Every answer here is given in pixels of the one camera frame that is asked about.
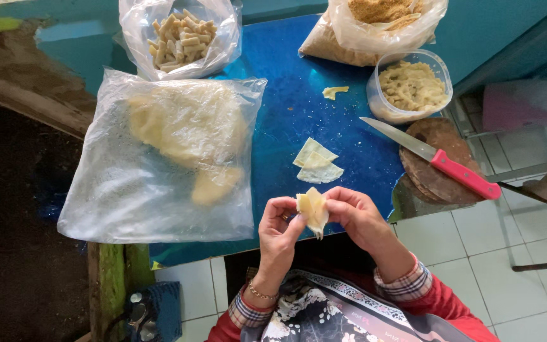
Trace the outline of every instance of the blue table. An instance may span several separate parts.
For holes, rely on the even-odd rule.
[[[391,192],[404,173],[398,144],[358,119],[372,116],[366,84],[373,68],[299,58],[297,50],[318,18],[308,15],[243,27],[242,55],[211,77],[268,79],[252,145],[254,239],[151,244],[152,268],[258,248],[256,227],[267,200],[294,197],[313,185],[298,180],[300,168],[292,165],[308,137],[337,154],[334,164],[345,169],[338,180],[315,185],[316,189],[324,192],[339,185],[359,190],[371,196],[384,217],[392,213]],[[337,93],[336,101],[332,101],[322,95],[323,89],[331,86],[349,86],[349,91]],[[330,224],[324,233],[341,231],[341,226]],[[300,239],[309,237],[313,233],[306,229]]]

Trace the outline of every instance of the plastic container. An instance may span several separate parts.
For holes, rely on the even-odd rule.
[[[427,111],[405,111],[394,107],[388,102],[381,91],[379,74],[384,71],[387,66],[397,63],[400,60],[410,63],[423,62],[430,66],[436,77],[444,82],[446,87],[445,94],[449,95],[449,98],[444,105]],[[421,49],[384,55],[377,62],[375,71],[373,71],[373,74],[367,83],[368,106],[370,107],[371,112],[373,112],[377,119],[390,122],[391,124],[403,124],[405,122],[415,121],[430,116],[446,107],[452,97],[453,85],[451,83],[451,77],[449,76],[447,65],[444,64],[443,60],[436,54]]]

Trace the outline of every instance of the plaid cuff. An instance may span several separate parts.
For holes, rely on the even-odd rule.
[[[269,322],[275,305],[268,308],[256,308],[248,304],[244,300],[244,291],[246,285],[242,287],[242,290],[233,299],[232,304],[229,305],[227,312],[232,319],[232,322],[236,327],[242,329],[243,327],[258,327]]]
[[[415,257],[414,268],[406,275],[396,279],[390,284],[385,284],[375,268],[375,283],[383,292],[396,302],[408,302],[420,299],[431,289],[432,277],[430,271]]]

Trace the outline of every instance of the red knife handle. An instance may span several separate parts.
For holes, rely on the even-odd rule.
[[[497,183],[489,183],[469,168],[452,161],[443,150],[436,152],[430,164],[488,200],[496,200],[501,196],[501,188]]]

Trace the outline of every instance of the knife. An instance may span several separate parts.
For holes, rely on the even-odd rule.
[[[496,200],[501,196],[501,188],[497,183],[489,183],[482,179],[481,176],[476,175],[476,173],[469,168],[452,161],[447,157],[445,151],[437,150],[419,139],[407,135],[397,128],[391,127],[387,123],[369,117],[361,117],[361,120],[376,128],[393,141],[396,141],[398,144],[411,150],[416,155],[430,161],[430,164],[433,167],[436,167],[438,170],[467,186],[482,197],[488,200]]]

